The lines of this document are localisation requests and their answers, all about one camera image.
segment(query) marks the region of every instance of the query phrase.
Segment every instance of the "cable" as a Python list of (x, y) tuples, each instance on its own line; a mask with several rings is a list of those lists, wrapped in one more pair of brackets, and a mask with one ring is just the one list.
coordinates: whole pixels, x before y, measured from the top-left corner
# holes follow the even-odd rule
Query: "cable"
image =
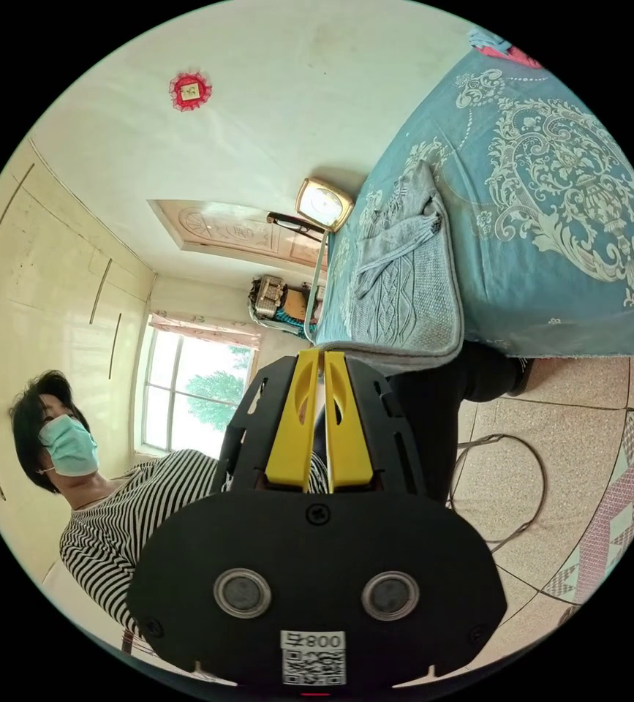
[[(498, 551), (501, 547), (503, 547), (506, 543), (509, 543), (512, 539), (516, 539), (518, 536), (521, 536), (521, 534), (523, 534), (538, 519), (538, 516), (540, 515), (541, 510), (543, 509), (543, 506), (546, 503), (546, 496), (548, 494), (548, 474), (546, 472), (546, 466), (543, 464), (543, 461), (538, 455), (538, 452), (523, 439), (520, 439), (519, 437), (513, 437), (510, 434), (489, 434), (488, 436), (483, 437), (482, 439), (477, 439), (477, 441), (468, 441), (458, 444), (458, 448), (462, 448), (463, 450), (461, 452), (461, 455), (458, 457), (458, 460), (456, 461), (454, 473), (458, 469), (458, 466), (464, 460), (465, 456), (471, 448), (475, 448), (476, 446), (484, 446), (487, 444), (495, 444), (498, 441), (501, 441), (502, 439), (513, 439), (514, 441), (518, 441), (520, 444), (526, 446), (529, 449), (529, 451), (531, 451), (531, 453), (534, 454), (534, 458), (536, 458), (539, 470), (541, 471), (541, 483), (543, 487), (541, 489), (541, 499), (538, 502), (538, 507), (536, 508), (536, 511), (534, 512), (534, 515), (530, 518), (530, 520), (525, 521), (516, 531), (512, 532), (505, 539), (499, 539), (498, 541), (490, 541), (485, 539), (486, 543), (496, 544), (496, 546), (491, 550), (492, 553)], [(450, 509), (453, 510), (453, 512), (455, 512), (456, 514), (458, 514), (455, 503), (453, 501), (453, 492), (450, 493), (448, 501), (450, 504)]]

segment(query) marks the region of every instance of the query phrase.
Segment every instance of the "curtain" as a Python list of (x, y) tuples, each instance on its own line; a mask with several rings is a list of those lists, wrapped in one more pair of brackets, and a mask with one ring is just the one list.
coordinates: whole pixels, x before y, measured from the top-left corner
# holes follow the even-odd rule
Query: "curtain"
[(203, 317), (199, 314), (182, 314), (156, 310), (151, 313), (151, 326), (159, 331), (191, 336), (193, 339), (215, 341), (231, 346), (245, 346), (258, 350), (263, 336), (261, 327), (249, 322), (228, 322)]

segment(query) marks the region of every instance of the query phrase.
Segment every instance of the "black and white striped shirt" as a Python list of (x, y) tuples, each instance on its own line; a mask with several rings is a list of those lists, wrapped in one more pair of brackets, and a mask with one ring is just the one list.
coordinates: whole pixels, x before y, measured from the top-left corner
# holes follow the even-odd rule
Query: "black and white striped shirt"
[[(109, 497), (72, 513), (61, 560), (80, 586), (126, 629), (139, 635), (126, 606), (141, 550), (160, 524), (207, 497), (217, 461), (195, 450), (169, 453), (134, 468)], [(224, 490), (230, 485), (227, 482)], [(309, 491), (328, 492), (326, 466), (312, 454)]]

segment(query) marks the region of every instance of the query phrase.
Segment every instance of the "shoe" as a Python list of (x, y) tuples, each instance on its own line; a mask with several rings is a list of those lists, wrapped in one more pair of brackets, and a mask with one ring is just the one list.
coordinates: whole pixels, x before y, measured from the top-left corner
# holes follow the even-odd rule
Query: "shoe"
[(534, 365), (533, 358), (513, 358), (513, 361), (519, 363), (521, 366), (521, 372), (519, 375), (519, 380), (516, 385), (507, 393), (509, 397), (519, 397), (526, 392), (527, 385), (529, 384), (529, 378), (531, 377), (531, 369)]

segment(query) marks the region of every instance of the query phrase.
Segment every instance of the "white wall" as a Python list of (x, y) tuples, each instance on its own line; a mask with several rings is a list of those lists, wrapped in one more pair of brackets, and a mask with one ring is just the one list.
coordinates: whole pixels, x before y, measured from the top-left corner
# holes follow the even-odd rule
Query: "white wall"
[[(154, 270), (239, 287), (254, 266), (180, 251), (148, 200), (289, 214), (310, 175), (356, 195), (407, 117), (470, 51), (468, 29), (401, 0), (213, 3), (93, 66), (41, 117), (34, 142)], [(168, 83), (197, 61), (214, 92), (199, 110), (174, 110)]]
[(51, 175), (26, 141), (0, 177), (0, 220), (0, 532), (41, 582), (58, 557), (69, 508), (24, 475), (7, 411), (29, 379), (59, 369), (91, 424), (102, 472), (126, 469), (133, 369), (154, 273)]
[[(206, 284), (195, 280), (158, 276), (151, 290), (150, 307), (167, 312), (203, 314), (205, 317), (231, 322), (251, 322), (248, 295), (252, 279), (245, 288), (237, 289)], [(263, 340), (258, 352), (258, 368), (267, 366), (286, 355), (294, 355), (310, 344), (292, 334), (261, 327)]]

